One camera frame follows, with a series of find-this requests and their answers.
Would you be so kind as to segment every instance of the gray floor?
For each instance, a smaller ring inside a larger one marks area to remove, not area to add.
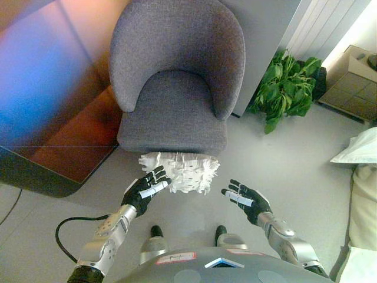
[[[350,167],[329,163],[366,129],[363,124],[314,105],[305,118],[290,117],[270,135],[261,116],[245,114],[228,121],[229,145],[220,156],[211,192],[161,192],[136,219],[104,282],[124,277],[138,264],[138,252],[152,225],[159,224],[171,249],[211,246],[216,226],[238,233],[250,249],[276,256],[261,229],[227,201],[220,189],[236,179],[269,198],[276,216],[290,223],[314,247],[325,270],[333,268],[345,244]],[[117,209],[124,189],[141,177],[139,154],[117,149],[75,194],[52,199],[23,191],[15,210],[0,227],[1,282],[64,282],[74,264],[58,249],[56,225],[71,216],[99,216]],[[0,185],[0,218],[19,190]],[[69,223],[61,240],[78,256],[92,237],[94,222]]]

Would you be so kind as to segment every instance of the armchair seat cushion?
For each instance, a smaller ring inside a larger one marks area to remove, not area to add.
[[[197,74],[172,70],[146,82],[135,111],[123,114],[118,142],[129,151],[217,156],[226,147],[226,133],[206,82]]]

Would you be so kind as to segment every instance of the green plant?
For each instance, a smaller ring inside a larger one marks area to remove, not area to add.
[[[318,70],[321,60],[310,57],[300,66],[293,56],[284,57],[285,52],[275,54],[248,107],[252,113],[266,113],[266,134],[276,128],[283,115],[305,116],[312,104],[316,80],[310,76]]]

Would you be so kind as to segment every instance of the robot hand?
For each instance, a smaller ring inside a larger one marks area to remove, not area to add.
[[[230,180],[229,189],[222,189],[221,193],[230,198],[231,202],[238,204],[251,224],[258,225],[260,213],[272,212],[269,201],[257,190],[249,189],[236,180]]]
[[[147,211],[153,196],[170,183],[171,179],[166,177],[164,166],[159,166],[128,187],[121,205],[132,205],[136,208],[136,217],[139,217]]]

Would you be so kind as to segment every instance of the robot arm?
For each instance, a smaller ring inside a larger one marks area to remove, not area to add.
[[[154,169],[127,188],[121,207],[97,229],[77,261],[68,283],[100,283],[114,263],[115,255],[125,240],[131,222],[143,215],[152,197],[171,183],[163,167]]]
[[[258,215],[257,224],[282,260],[328,278],[313,247],[297,237],[284,220],[275,218],[271,212],[262,212]]]
[[[231,180],[229,189],[221,190],[231,202],[243,209],[250,223],[261,227],[270,246],[280,258],[328,278],[313,247],[296,236],[289,225],[274,216],[269,201],[258,191]]]

